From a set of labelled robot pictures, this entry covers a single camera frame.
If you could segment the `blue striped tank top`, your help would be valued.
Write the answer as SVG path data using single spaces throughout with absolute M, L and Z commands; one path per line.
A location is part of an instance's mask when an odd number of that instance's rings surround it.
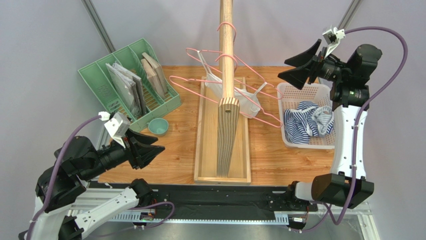
M 311 138 L 324 138 L 334 130 L 332 107 L 301 101 L 296 109 L 286 109 L 283 112 L 283 125 L 288 142 L 308 145 Z

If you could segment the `white tank top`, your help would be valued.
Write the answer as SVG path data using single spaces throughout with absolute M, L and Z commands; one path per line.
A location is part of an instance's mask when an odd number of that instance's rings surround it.
M 205 86 L 212 90 L 216 97 L 222 98 L 222 79 L 212 73 L 211 68 L 207 66 L 206 60 L 201 52 L 197 53 L 197 55 L 201 64 L 204 67 L 204 70 L 206 71 Z M 235 87 L 234 97 L 237 98 L 240 103 L 240 113 L 249 119 L 256 117 L 259 111 L 261 110 L 261 104 L 259 102 L 257 94 L 253 95 L 253 93 L 250 93 L 245 89 Z

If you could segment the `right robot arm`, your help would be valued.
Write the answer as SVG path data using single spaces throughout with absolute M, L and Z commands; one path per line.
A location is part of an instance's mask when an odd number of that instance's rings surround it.
M 292 182 L 288 189 L 297 201 L 317 201 L 353 209 L 370 197 L 374 183 L 367 181 L 363 161 L 364 123 L 370 107 L 367 82 L 382 51 L 371 44 L 358 46 L 347 62 L 321 47 L 318 40 L 308 50 L 288 58 L 291 70 L 278 77 L 301 90 L 316 78 L 332 82 L 330 100 L 334 116 L 335 147 L 331 170 L 312 182 Z

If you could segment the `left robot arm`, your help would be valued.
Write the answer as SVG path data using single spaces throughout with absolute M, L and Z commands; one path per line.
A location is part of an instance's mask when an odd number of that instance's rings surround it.
M 124 162 L 134 169 L 143 169 L 165 150 L 156 145 L 157 137 L 130 129 L 123 140 L 123 144 L 113 140 L 96 149 L 89 138 L 72 135 L 55 152 L 54 166 L 38 178 L 33 219 L 18 238 L 82 240 L 123 211 L 147 208 L 153 202 L 153 190 L 139 178 L 106 202 L 75 216 L 69 214 L 77 197 L 86 192 L 86 182 Z

